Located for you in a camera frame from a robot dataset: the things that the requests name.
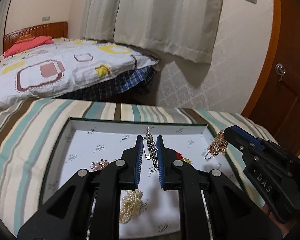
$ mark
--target patterned wallpaper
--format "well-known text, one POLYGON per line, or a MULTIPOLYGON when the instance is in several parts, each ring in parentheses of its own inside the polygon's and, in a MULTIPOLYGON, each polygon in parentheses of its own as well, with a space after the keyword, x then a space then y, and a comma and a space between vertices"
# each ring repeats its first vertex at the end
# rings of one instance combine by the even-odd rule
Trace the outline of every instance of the patterned wallpaper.
POLYGON ((211 66, 158 53, 161 73, 145 104, 240 113, 262 69, 272 28, 273 0, 224 0, 211 66))

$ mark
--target metal screw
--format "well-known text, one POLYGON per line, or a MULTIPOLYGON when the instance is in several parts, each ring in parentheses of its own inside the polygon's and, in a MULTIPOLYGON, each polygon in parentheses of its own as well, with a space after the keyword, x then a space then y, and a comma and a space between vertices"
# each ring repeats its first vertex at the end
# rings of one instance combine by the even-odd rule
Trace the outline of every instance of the metal screw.
POLYGON ((117 166, 123 166, 123 165, 125 165, 126 164, 126 162, 125 162, 125 160, 117 160, 116 162, 115 162, 115 165, 117 165, 117 166))
POLYGON ((214 169, 214 170, 211 171, 211 174, 215 177, 219 177, 219 176, 221 176, 221 171, 217 170, 217 169, 214 169))
POLYGON ((173 162, 173 164, 174 164, 175 166, 177 166, 177 167, 180 167, 180 166, 183 165, 183 161, 181 161, 181 160, 175 160, 175 161, 173 162))
POLYGON ((78 176, 80 176, 80 177, 84 177, 84 176, 86 176, 87 174, 88 174, 88 171, 85 170, 85 169, 82 169, 82 170, 79 170, 79 171, 78 171, 78 176))

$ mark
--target wooden headboard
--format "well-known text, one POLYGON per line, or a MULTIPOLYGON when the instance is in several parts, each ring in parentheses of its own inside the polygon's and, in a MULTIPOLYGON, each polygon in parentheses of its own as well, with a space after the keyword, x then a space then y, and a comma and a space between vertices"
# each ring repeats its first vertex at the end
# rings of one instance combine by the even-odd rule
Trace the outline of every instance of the wooden headboard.
POLYGON ((53 39, 61 37, 67 38, 68 22, 42 24, 9 33, 3 38, 3 51, 9 49, 13 44, 15 44, 19 37, 25 34, 33 34, 35 37, 51 36, 53 39))

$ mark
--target wooden door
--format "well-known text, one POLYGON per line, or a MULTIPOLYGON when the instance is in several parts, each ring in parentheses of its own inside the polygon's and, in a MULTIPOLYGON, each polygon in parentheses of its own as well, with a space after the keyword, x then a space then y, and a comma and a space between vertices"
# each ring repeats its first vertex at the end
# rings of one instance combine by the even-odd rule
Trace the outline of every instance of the wooden door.
POLYGON ((268 129, 279 144, 300 153, 300 3, 281 0, 278 46, 264 89, 248 117, 268 129), (280 81, 275 67, 282 64, 280 81))

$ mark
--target plaid sheet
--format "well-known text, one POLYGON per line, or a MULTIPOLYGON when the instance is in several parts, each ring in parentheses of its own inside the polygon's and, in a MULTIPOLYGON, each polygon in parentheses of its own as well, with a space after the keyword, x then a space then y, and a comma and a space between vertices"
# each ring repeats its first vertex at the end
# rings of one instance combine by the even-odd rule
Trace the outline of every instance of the plaid sheet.
POLYGON ((148 94, 155 70, 152 66, 121 73, 114 79, 66 93, 57 98, 99 101, 129 91, 139 95, 148 94))

